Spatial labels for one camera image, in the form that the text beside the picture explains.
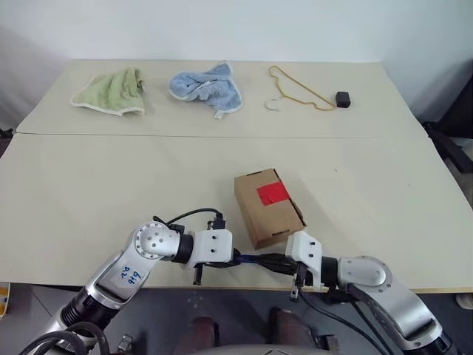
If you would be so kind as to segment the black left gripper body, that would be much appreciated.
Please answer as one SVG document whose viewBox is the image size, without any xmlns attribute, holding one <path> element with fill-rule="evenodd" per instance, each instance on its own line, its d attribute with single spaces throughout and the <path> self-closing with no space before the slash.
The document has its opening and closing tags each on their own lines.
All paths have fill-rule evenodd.
<svg viewBox="0 0 473 355">
<path fill-rule="evenodd" d="M 193 284 L 200 285 L 203 278 L 203 269 L 227 268 L 234 264 L 233 235 L 227 230 L 222 214 L 216 214 L 213 220 L 208 221 L 205 231 L 196 232 L 193 247 Z"/>
</svg>

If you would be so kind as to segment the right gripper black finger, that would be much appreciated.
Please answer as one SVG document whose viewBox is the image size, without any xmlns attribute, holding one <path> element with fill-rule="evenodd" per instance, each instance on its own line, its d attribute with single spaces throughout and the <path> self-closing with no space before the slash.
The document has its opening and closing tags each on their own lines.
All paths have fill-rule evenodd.
<svg viewBox="0 0 473 355">
<path fill-rule="evenodd" d="M 296 273 L 296 267 L 292 264 L 269 264 L 269 263 L 263 263 L 261 264 L 262 267 L 278 273 L 278 274 L 295 274 Z"/>
<path fill-rule="evenodd" d="M 294 262 L 284 254 L 270 253 L 256 255 L 256 262 L 260 265 L 271 264 L 271 265 L 293 265 Z"/>
</svg>

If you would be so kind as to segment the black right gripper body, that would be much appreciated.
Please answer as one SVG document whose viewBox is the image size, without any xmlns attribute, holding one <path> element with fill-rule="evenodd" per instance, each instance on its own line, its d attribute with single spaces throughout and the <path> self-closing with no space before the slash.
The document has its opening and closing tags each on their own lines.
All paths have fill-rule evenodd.
<svg viewBox="0 0 473 355">
<path fill-rule="evenodd" d="M 307 274 L 307 266 L 298 261 L 296 263 L 296 273 L 293 275 L 293 284 L 290 291 L 290 300 L 298 300 L 299 292 L 305 284 Z"/>
</svg>

